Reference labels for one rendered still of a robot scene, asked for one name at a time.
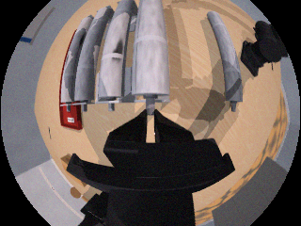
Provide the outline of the brown cardboard box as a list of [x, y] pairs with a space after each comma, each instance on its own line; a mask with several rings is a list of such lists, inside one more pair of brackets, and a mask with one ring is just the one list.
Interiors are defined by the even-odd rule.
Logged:
[[[68, 155], [65, 155], [65, 156], [61, 157], [60, 160], [61, 160], [61, 163], [62, 163], [62, 165], [63, 165], [64, 170], [66, 171], [67, 166], [68, 166], [68, 164], [69, 164], [69, 162], [70, 162], [70, 160], [71, 160], [71, 157], [68, 156]], [[66, 173], [67, 173], [67, 175], [69, 175], [75, 182], [77, 182], [79, 185], [81, 185], [81, 186], [83, 186], [83, 187], [85, 187], [85, 186], [87, 185], [86, 183], [84, 183], [84, 182], [80, 181], [79, 179], [77, 179], [76, 177], [72, 176], [72, 175], [71, 175], [70, 173], [68, 173], [67, 171], [66, 171]]]

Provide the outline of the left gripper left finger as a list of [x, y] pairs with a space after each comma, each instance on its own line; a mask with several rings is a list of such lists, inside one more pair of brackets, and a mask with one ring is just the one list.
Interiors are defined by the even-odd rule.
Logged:
[[117, 129], [111, 131], [107, 137], [107, 140], [126, 140], [140, 142], [141, 138], [141, 142], [146, 142], [147, 122], [147, 110], [144, 109], [137, 117], [133, 118], [130, 121], [127, 121]]

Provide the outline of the red rectangular tray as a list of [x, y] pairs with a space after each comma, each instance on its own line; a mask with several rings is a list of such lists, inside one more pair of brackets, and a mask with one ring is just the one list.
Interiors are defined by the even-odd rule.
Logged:
[[[77, 29], [76, 29], [77, 30]], [[73, 39], [73, 36], [76, 32], [74, 31], [71, 41]], [[62, 85], [62, 76], [64, 71], [64, 66], [66, 62], [66, 57], [68, 54], [68, 51], [70, 49], [71, 41], [67, 50], [67, 53], [65, 55], [61, 78], [60, 78], [60, 87], [59, 87], [59, 116], [60, 116], [60, 124], [61, 126], [68, 127], [75, 130], [81, 130], [82, 129], [82, 119], [81, 119], [81, 105], [71, 105], [71, 111], [67, 112], [67, 106], [64, 105], [64, 103], [61, 103], [61, 85]], [[60, 106], [63, 105], [63, 106]]]

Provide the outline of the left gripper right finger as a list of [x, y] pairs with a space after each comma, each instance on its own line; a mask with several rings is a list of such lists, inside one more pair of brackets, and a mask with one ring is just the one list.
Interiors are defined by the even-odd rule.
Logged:
[[192, 132], [166, 118], [157, 109], [154, 110], [154, 136], [155, 142], [195, 140]]

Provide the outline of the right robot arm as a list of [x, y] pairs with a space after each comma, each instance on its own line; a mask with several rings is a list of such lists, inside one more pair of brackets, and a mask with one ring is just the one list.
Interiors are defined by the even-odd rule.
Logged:
[[253, 29], [257, 41], [243, 42], [240, 59], [255, 77], [264, 63], [279, 62], [282, 57], [288, 57], [288, 52], [271, 24], [257, 21]]

